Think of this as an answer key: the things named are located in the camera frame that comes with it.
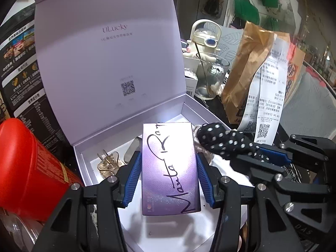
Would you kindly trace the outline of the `red cylindrical canister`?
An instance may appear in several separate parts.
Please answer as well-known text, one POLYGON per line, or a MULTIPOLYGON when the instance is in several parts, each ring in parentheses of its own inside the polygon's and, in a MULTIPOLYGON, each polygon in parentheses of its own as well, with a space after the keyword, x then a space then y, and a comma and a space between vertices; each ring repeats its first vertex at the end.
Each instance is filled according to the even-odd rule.
POLYGON ((80 178, 15 118, 1 123, 0 206, 20 217, 45 222, 80 178))

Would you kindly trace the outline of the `clear drinking glass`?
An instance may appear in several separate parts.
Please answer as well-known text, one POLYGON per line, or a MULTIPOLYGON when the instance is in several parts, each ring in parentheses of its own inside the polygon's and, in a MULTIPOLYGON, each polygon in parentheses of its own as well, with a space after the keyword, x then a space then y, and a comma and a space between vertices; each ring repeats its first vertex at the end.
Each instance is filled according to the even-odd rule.
POLYGON ((195 95, 202 100, 212 100, 219 94, 230 62, 217 54, 206 52, 197 54, 197 58, 199 66, 195 95))

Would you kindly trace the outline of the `cream hair claw clip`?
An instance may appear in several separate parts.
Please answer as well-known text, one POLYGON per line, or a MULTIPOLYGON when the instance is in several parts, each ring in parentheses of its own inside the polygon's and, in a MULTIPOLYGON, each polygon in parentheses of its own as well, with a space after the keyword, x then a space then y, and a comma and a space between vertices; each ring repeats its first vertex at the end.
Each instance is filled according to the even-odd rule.
POLYGON ((195 125, 193 126, 193 137, 194 137, 194 148, 196 153, 203 153, 205 156, 207 162, 210 164, 214 158, 214 154, 209 152, 207 149, 205 149, 199 142, 197 138, 197 132, 201 128, 201 125, 195 125))

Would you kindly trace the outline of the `long white receipt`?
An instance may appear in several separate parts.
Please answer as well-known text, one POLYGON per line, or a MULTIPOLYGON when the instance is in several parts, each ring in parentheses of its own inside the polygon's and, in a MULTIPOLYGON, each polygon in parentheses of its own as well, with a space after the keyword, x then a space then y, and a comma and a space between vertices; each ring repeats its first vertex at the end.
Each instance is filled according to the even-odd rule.
POLYGON ((238 130, 254 133, 256 143, 274 142, 285 100, 289 46, 287 41, 276 37, 250 84, 238 130))

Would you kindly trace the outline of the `lavender gift box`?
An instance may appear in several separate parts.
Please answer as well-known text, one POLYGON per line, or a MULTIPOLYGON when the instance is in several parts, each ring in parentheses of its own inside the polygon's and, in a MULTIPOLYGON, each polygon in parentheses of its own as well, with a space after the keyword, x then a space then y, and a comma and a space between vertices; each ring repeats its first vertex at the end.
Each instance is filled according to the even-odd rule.
POLYGON ((36 251, 209 251, 218 210, 145 217, 116 208, 97 153, 124 152, 151 122, 217 120, 186 94, 173 0, 35 0, 38 63, 83 187, 71 187, 36 251))

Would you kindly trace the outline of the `small smoky clear box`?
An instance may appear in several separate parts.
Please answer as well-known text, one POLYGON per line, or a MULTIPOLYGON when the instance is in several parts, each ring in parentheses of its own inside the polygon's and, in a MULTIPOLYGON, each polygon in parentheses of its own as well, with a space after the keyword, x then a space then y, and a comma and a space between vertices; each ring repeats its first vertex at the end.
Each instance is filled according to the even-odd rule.
POLYGON ((128 149, 126 150, 123 161, 128 164, 134 154, 135 151, 141 151, 142 150, 142 138, 141 137, 135 137, 133 142, 130 144, 128 149))

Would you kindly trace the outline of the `gold star hair clip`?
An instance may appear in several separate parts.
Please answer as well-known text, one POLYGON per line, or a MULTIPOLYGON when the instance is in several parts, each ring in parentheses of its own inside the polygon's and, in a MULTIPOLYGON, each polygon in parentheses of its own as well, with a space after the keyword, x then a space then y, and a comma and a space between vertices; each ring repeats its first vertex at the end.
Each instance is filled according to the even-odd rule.
POLYGON ((103 154, 104 156, 97 154, 100 159, 97 169, 104 179, 116 175, 120 167, 126 165, 126 163, 120 159, 120 155, 116 151, 108 154, 105 150, 103 150, 103 154))

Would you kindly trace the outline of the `black snack pouch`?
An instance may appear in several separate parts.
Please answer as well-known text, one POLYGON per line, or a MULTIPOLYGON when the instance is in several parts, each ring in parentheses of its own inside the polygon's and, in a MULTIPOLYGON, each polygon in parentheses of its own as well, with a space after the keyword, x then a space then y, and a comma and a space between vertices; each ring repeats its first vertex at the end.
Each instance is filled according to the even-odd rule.
POLYGON ((1 26, 1 108, 21 120, 60 161, 72 154, 47 98, 35 49, 35 5, 1 26))

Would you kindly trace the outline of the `black polka dot scrunchie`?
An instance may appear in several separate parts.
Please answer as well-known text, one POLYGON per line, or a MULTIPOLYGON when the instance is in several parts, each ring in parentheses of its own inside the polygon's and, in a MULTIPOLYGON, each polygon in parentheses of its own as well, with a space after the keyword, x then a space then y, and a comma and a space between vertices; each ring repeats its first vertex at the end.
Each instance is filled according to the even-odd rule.
POLYGON ((219 122, 203 124, 197 132, 197 138, 205 149, 225 160, 231 160, 237 155, 246 155, 269 163, 269 158, 260 151, 258 144, 252 142, 241 131, 226 130, 219 122))

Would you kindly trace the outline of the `purple signed box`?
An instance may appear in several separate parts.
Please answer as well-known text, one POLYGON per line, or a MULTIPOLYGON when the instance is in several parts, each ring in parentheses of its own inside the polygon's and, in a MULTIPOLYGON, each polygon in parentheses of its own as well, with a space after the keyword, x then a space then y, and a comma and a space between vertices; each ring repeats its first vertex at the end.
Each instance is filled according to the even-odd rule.
POLYGON ((141 184, 144 216, 189 214, 201 210, 190 122, 143 125, 141 184))

